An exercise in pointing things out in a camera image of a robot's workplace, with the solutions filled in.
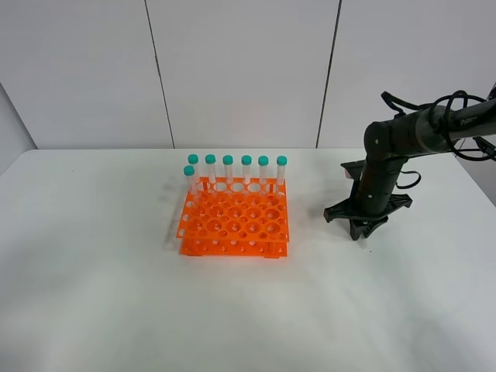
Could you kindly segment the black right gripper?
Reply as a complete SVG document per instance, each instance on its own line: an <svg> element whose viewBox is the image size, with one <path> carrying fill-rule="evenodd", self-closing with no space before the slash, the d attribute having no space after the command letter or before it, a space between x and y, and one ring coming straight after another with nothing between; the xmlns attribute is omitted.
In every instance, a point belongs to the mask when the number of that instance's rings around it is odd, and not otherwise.
<svg viewBox="0 0 496 372"><path fill-rule="evenodd" d="M364 160L359 181L354 181L350 196L324 209L327 222L346 219L350 224L350 237L357 241L369 237L377 228L388 222L388 216L412 200L408 195L395 195L394 187L407 159L393 157L389 160Z"/></svg>

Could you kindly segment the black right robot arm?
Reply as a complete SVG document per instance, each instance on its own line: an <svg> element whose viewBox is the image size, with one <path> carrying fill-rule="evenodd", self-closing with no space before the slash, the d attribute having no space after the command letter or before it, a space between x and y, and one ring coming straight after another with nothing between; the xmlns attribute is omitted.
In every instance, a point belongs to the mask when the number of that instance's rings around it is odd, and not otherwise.
<svg viewBox="0 0 496 372"><path fill-rule="evenodd" d="M495 134L495 100L456 91L432 103L413 105L383 92L381 97L397 113L392 120L372 122L366 129L364 160L342 166L352 178L350 196L325 208L327 222L346 219L350 237L367 238L388 217L412 199L394 194L403 166L415 157L454 153L468 161L495 159L485 136Z"/></svg>

